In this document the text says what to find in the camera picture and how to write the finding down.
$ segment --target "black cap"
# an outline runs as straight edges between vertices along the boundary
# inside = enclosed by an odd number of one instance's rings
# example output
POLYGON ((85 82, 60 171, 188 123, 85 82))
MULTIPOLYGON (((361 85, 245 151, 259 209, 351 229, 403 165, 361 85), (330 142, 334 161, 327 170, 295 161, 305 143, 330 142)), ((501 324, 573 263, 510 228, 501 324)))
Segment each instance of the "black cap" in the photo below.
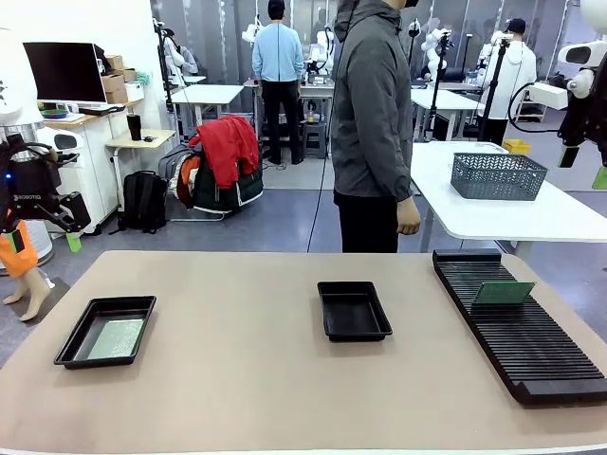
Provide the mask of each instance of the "black cap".
POLYGON ((525 22, 524 19, 517 18, 510 20, 506 31, 511 31, 512 33, 519 33, 521 35, 524 35, 524 31, 526 30, 526 28, 527 22, 525 22))
POLYGON ((285 0, 269 0, 267 15, 272 21, 283 19, 285 17, 285 0))

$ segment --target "black backpack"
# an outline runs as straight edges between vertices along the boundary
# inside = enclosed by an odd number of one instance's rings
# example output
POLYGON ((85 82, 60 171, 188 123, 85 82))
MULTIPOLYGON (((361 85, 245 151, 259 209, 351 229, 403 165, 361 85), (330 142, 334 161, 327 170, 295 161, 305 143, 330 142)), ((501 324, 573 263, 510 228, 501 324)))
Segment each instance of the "black backpack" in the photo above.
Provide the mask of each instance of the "black backpack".
POLYGON ((124 212, 118 229, 140 229, 149 234, 167 224, 165 198, 168 184, 153 171, 139 171, 124 177, 124 212))

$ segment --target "gray plastic basket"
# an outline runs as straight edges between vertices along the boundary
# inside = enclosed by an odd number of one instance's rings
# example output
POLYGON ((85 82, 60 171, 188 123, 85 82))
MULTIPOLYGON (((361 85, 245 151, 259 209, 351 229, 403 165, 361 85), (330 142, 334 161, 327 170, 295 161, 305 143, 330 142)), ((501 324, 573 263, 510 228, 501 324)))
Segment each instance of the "gray plastic basket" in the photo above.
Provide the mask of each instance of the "gray plastic basket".
POLYGON ((525 155, 455 154, 451 184, 466 199, 534 201, 547 172, 525 155))

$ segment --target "person in blue shirt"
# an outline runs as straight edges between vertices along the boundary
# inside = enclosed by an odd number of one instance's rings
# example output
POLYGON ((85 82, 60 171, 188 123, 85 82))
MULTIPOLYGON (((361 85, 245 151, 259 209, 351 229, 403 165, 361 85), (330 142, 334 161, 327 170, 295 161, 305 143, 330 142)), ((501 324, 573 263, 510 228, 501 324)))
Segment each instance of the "person in blue shirt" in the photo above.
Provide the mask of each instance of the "person in blue shirt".
POLYGON ((269 0, 267 14, 272 23, 262 29, 253 46, 253 72, 263 88, 272 164, 281 164, 278 118, 281 104, 288 124, 291 162, 300 164, 304 154, 300 146, 297 103, 299 84, 304 75, 304 55, 297 31, 282 24, 285 1, 269 0))

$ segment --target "yellow box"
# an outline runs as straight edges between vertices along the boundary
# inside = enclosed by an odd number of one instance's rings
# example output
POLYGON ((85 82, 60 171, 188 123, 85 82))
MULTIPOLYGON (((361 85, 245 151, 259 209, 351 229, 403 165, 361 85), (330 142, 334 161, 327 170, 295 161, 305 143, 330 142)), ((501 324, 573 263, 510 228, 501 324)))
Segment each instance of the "yellow box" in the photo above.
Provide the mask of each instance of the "yellow box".
POLYGON ((527 155, 531 150, 531 144, 522 139, 506 139, 502 144, 510 154, 527 155))

